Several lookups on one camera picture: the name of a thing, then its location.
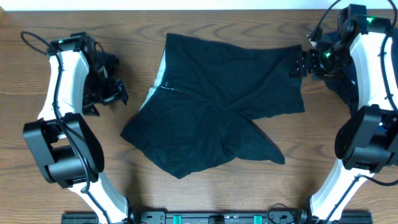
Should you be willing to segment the black shorts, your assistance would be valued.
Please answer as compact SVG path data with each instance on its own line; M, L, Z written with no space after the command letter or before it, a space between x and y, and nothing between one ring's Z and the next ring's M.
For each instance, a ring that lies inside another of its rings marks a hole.
M168 34L154 84L121 137L178 179L235 158L283 164L254 121L304 112L302 81L289 75L301 49Z

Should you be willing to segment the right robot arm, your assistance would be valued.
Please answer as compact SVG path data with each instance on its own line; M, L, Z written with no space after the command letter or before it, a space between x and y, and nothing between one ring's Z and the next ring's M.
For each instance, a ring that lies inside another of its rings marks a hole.
M352 114L336 135L336 161L326 181L306 208L281 223L372 222L369 212L345 207L365 181L397 164L396 22L350 4L338 14L335 39L320 26L308 36L312 48L299 54L290 76L338 80Z

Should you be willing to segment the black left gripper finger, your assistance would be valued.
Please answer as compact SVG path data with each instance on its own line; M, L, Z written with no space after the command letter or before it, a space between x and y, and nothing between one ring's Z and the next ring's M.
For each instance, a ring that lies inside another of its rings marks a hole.
M117 98L127 105L128 94L122 80L116 80L116 87L118 89Z
M99 111L96 109L95 105L86 105L83 107L83 114L85 116L100 116Z

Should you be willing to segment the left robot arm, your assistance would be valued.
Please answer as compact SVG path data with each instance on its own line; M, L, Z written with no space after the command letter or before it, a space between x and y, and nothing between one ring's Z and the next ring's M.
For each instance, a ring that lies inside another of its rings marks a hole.
M94 211L63 215L62 223L134 223L127 198L105 174L103 149L84 119L99 116L97 104L127 102L124 83L114 76L118 58L86 32L43 44L49 87L37 120L24 125L23 136L43 178L77 194Z

